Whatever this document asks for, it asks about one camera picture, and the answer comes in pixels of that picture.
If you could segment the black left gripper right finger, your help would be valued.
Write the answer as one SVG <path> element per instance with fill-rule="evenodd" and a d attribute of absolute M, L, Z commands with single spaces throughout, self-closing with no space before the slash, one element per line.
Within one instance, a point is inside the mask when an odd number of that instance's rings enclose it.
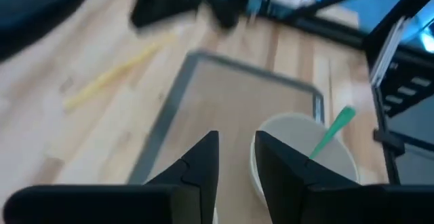
<path fill-rule="evenodd" d="M 434 224 L 434 185 L 360 185 L 264 131 L 254 146 L 273 224 Z"/>

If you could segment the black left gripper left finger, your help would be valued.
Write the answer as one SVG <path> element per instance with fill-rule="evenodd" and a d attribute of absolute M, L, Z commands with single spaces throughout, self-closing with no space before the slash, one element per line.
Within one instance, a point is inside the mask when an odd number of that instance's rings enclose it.
<path fill-rule="evenodd" d="M 219 134 L 208 132 L 142 185 L 35 185 L 13 193 L 5 224 L 212 224 Z"/>

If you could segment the green plastic utensil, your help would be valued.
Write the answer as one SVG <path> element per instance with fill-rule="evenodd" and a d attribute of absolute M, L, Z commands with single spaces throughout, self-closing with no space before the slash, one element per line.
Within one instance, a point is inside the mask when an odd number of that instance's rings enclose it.
<path fill-rule="evenodd" d="M 328 145 L 338 132 L 340 132 L 356 115 L 353 107 L 345 106 L 336 116 L 331 126 L 326 130 L 322 139 L 317 143 L 314 150 L 309 155 L 309 159 L 316 158 L 321 151 Z"/>

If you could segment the yellow plastic utensil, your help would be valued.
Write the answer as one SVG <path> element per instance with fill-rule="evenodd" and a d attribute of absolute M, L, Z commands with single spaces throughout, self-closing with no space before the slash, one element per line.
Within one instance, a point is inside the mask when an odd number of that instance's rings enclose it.
<path fill-rule="evenodd" d="M 152 55 L 156 54 L 161 48 L 164 48 L 170 42 L 175 40 L 177 35 L 175 33 L 167 33 L 156 39 L 149 46 L 144 48 L 143 52 L 136 57 L 129 59 L 127 62 L 117 65 L 104 73 L 101 73 L 97 78 L 88 83 L 86 87 L 82 88 L 78 93 L 70 98 L 66 98 L 62 105 L 65 111 L 70 111 L 90 99 L 106 84 L 118 78 L 125 72 L 128 72 L 134 66 L 141 64 L 148 60 Z"/>

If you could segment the white paper cup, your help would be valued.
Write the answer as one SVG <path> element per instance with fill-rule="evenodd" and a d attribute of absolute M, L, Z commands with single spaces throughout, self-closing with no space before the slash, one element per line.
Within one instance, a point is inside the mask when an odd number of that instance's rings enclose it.
<path fill-rule="evenodd" d="M 301 113 L 276 114 L 264 121 L 259 130 L 289 145 L 305 156 L 311 154 L 328 130 L 322 123 Z M 359 173 L 348 147 L 336 135 L 314 158 L 314 161 L 356 183 Z"/>

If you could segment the black table frame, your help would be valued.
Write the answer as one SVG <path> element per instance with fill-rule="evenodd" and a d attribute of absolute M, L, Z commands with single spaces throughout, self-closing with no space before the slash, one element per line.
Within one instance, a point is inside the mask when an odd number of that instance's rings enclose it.
<path fill-rule="evenodd" d="M 298 5 L 278 0 L 269 2 L 297 10 L 320 1 L 302 0 Z M 320 9 L 315 15 L 340 24 L 333 16 L 319 15 L 329 7 Z M 399 42 L 380 86 L 375 88 L 370 82 L 374 65 L 369 65 L 365 50 L 298 30 L 304 33 L 307 41 L 302 53 L 320 52 L 312 61 L 311 82 L 323 94 L 324 118 L 334 119 L 345 106 L 356 110 L 355 119 L 344 131 L 344 139 L 355 159 L 360 182 L 400 183 L 395 160 L 405 155 L 406 146 L 434 153 L 434 145 L 391 130 L 387 122 L 434 95 L 434 54 Z"/>

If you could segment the white frame strip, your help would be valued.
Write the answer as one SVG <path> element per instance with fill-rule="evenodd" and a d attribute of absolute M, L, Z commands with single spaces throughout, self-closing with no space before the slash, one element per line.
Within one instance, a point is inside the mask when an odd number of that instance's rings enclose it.
<path fill-rule="evenodd" d="M 377 88 L 380 86 L 384 74 L 386 73 L 391 59 L 399 45 L 401 40 L 401 36 L 403 35 L 403 31 L 408 23 L 408 19 L 406 17 L 401 17 L 391 28 L 387 38 L 385 39 L 380 52 L 377 56 L 376 62 L 374 63 L 371 75 L 370 82 L 371 84 Z"/>

